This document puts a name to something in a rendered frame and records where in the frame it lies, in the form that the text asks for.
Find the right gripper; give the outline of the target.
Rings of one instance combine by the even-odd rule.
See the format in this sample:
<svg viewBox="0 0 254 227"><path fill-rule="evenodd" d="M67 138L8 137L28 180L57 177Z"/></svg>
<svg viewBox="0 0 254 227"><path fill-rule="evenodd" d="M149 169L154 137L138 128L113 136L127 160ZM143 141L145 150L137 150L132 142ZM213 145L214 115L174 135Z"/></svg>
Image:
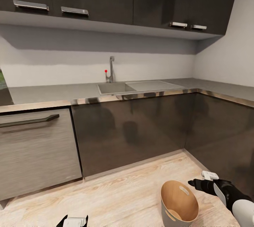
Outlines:
<svg viewBox="0 0 254 227"><path fill-rule="evenodd" d="M194 179L194 180L188 181L188 184L190 184L191 186L194 186L196 190L203 191L205 193L208 193L208 194L212 195L212 193L209 191L209 189L207 187L208 183L210 181L211 180Z"/></svg>

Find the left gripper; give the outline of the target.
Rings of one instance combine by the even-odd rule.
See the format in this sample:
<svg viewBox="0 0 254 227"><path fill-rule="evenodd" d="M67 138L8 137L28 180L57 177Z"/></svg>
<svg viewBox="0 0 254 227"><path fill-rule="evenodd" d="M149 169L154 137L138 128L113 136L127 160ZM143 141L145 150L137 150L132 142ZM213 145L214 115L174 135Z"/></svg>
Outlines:
<svg viewBox="0 0 254 227"><path fill-rule="evenodd" d="M66 215L56 227L63 227L64 220L68 218L68 215ZM87 227L87 222L88 222L88 216L86 217L86 224L83 227Z"/></svg>

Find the trash can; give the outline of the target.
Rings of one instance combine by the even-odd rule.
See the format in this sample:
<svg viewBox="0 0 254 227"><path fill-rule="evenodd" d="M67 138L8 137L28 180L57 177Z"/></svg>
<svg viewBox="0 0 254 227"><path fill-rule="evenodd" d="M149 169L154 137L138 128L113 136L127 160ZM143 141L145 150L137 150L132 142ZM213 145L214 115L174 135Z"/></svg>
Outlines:
<svg viewBox="0 0 254 227"><path fill-rule="evenodd" d="M180 186L188 192L187 195ZM190 227L199 215L199 204L192 191L183 183L168 180L161 188L164 227Z"/></svg>

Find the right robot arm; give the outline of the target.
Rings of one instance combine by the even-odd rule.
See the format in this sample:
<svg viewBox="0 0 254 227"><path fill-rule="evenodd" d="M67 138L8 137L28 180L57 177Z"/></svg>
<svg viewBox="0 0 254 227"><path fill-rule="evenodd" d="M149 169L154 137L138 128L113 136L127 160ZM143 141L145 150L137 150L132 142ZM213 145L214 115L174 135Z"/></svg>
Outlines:
<svg viewBox="0 0 254 227"><path fill-rule="evenodd" d="M231 181L219 179L216 173L203 170L201 176L202 180L190 180L188 184L196 190L218 196L240 227L254 227L254 202L250 196L235 188Z"/></svg>

